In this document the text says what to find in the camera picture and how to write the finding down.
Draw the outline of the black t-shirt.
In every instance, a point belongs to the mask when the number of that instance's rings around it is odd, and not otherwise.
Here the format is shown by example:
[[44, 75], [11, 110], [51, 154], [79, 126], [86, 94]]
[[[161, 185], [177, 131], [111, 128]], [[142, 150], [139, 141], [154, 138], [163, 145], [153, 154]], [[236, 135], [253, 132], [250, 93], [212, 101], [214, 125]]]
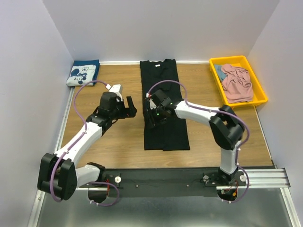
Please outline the black t-shirt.
[[147, 115], [149, 102], [145, 99], [148, 90], [159, 81], [179, 81], [175, 59], [164, 61], [141, 61], [143, 92], [144, 149], [145, 150], [190, 150], [186, 120], [169, 118], [164, 124], [152, 127]]

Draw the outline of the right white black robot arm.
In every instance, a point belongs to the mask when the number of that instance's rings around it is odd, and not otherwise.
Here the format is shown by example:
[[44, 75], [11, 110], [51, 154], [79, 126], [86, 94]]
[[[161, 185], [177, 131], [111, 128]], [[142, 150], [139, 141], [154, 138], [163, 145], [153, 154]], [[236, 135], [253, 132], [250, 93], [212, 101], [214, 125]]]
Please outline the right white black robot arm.
[[213, 138], [221, 149], [221, 162], [218, 167], [217, 183], [229, 185], [235, 180], [238, 171], [237, 155], [244, 133], [244, 124], [231, 107], [206, 107], [187, 100], [173, 101], [162, 90], [152, 95], [146, 94], [148, 126], [155, 128], [169, 119], [192, 120], [211, 128]]

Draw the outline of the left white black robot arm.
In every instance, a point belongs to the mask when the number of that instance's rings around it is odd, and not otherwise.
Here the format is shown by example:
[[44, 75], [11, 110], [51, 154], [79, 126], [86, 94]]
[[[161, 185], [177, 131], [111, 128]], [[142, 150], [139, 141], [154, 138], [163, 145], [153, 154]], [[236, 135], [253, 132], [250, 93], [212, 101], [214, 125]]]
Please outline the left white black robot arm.
[[77, 168], [77, 164], [87, 150], [120, 119], [134, 118], [137, 109], [131, 96], [127, 103], [117, 92], [104, 92], [100, 105], [85, 120], [81, 130], [54, 154], [46, 153], [40, 163], [37, 188], [49, 193], [55, 201], [68, 200], [77, 187], [91, 183], [101, 186], [106, 178], [106, 169], [97, 163], [87, 163]]

